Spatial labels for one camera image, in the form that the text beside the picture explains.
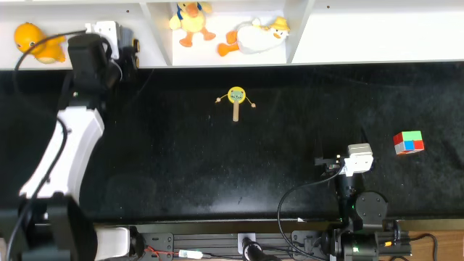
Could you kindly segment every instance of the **colorful cube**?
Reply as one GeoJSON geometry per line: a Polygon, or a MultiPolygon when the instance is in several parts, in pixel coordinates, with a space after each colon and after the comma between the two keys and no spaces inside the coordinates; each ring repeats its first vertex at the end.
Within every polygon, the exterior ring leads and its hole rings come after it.
{"type": "Polygon", "coordinates": [[[425,149],[420,130],[398,133],[393,137],[393,142],[397,155],[416,153],[425,149]]]}

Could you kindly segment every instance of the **yellow hat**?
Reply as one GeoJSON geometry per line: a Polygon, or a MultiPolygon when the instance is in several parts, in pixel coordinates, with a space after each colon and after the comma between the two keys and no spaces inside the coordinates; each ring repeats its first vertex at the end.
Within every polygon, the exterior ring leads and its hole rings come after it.
{"type": "Polygon", "coordinates": [[[290,28],[287,25],[287,20],[283,17],[277,17],[275,22],[270,25],[271,28],[275,28],[277,30],[287,30],[290,31],[290,28]]]}

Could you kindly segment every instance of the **metal bracket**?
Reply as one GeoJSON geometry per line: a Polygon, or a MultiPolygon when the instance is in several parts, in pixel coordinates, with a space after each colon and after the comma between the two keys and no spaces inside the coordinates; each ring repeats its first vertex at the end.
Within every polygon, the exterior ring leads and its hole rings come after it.
{"type": "Polygon", "coordinates": [[[238,251],[240,254],[244,253],[244,239],[249,238],[251,241],[256,242],[256,233],[238,233],[237,242],[238,242],[238,251]]]}
{"type": "MultiPolygon", "coordinates": [[[[171,233],[141,233],[144,237],[145,247],[151,246],[157,251],[162,252],[174,252],[174,235],[171,233]]],[[[159,254],[162,261],[171,261],[173,260],[172,254],[159,254]]],[[[160,258],[151,252],[145,252],[145,255],[140,259],[140,261],[155,261],[160,260],[160,258]]]]}
{"type": "MultiPolygon", "coordinates": [[[[293,231],[291,233],[291,242],[299,249],[306,253],[314,253],[316,257],[325,259],[326,256],[321,252],[320,247],[312,247],[316,240],[320,238],[322,233],[320,231],[293,231]]],[[[293,254],[295,260],[307,260],[302,254],[293,254]]]]}

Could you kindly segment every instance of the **orange toy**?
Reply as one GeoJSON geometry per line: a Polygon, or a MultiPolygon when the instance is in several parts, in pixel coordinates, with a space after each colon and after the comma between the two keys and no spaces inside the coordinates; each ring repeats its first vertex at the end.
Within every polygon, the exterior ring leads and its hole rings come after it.
{"type": "MultiPolygon", "coordinates": [[[[18,26],[14,32],[14,42],[16,42],[16,47],[23,53],[45,38],[46,35],[42,32],[42,30],[29,22],[18,26]]],[[[51,39],[50,41],[37,46],[34,50],[32,50],[31,54],[39,62],[44,64],[64,62],[66,60],[65,53],[63,52],[60,44],[65,41],[66,38],[64,36],[51,39]]]]}

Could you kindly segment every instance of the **black tabletop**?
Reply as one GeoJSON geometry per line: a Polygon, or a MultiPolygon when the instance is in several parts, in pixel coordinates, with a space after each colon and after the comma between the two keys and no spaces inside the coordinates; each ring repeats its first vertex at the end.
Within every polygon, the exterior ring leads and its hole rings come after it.
{"type": "MultiPolygon", "coordinates": [[[[80,205],[93,220],[272,219],[292,186],[321,179],[325,157],[367,138],[365,186],[391,218],[464,216],[463,63],[142,70],[115,91],[80,205]],[[217,97],[241,86],[240,120],[217,97]],[[393,136],[422,131],[426,150],[397,156],[393,136]]],[[[64,71],[21,72],[28,98],[54,108],[64,71]]],[[[0,72],[0,197],[17,197],[54,122],[35,116],[0,72]]],[[[338,217],[331,184],[293,193],[287,218],[338,217]]]]}

